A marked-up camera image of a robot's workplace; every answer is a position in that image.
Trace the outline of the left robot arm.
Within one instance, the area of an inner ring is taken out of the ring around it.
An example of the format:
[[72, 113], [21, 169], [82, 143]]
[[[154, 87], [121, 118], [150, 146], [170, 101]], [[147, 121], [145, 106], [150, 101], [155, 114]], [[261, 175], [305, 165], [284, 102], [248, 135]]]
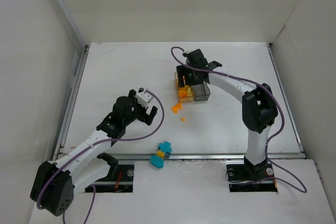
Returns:
[[116, 142], [125, 142], [126, 128], [139, 121], [150, 126], [163, 105], [150, 107], [158, 97], [150, 90], [130, 90], [116, 99], [112, 111], [93, 133], [73, 151], [56, 161], [44, 161], [38, 167], [30, 198], [39, 210], [54, 216], [65, 213], [74, 197], [91, 183], [116, 172], [118, 160], [107, 154]]

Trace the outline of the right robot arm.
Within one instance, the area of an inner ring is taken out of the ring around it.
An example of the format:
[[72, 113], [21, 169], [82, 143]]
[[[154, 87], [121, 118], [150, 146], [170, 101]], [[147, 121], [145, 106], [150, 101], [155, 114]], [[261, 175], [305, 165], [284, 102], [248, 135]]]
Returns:
[[183, 51], [182, 55], [186, 62], [176, 67], [180, 88], [208, 83], [224, 90], [242, 105], [242, 120], [248, 129], [247, 151], [243, 164], [227, 165], [228, 177], [233, 182], [261, 179], [267, 168], [267, 139], [278, 115], [270, 86], [215, 71], [222, 64], [208, 62], [200, 49]]

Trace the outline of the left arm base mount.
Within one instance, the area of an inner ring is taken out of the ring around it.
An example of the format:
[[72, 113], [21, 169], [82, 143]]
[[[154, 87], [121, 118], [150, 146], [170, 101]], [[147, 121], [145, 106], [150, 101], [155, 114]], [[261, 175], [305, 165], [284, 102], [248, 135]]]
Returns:
[[132, 193], [134, 168], [134, 163], [119, 164], [115, 173], [109, 172], [106, 177], [93, 183], [96, 193]]

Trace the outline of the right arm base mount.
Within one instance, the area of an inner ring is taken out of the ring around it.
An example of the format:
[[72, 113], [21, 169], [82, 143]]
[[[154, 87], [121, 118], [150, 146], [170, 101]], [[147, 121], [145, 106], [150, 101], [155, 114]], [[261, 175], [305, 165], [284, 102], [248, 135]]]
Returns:
[[227, 164], [226, 168], [225, 178], [231, 193], [278, 192], [275, 180], [267, 179], [274, 175], [271, 164], [253, 175], [248, 173], [244, 164]]

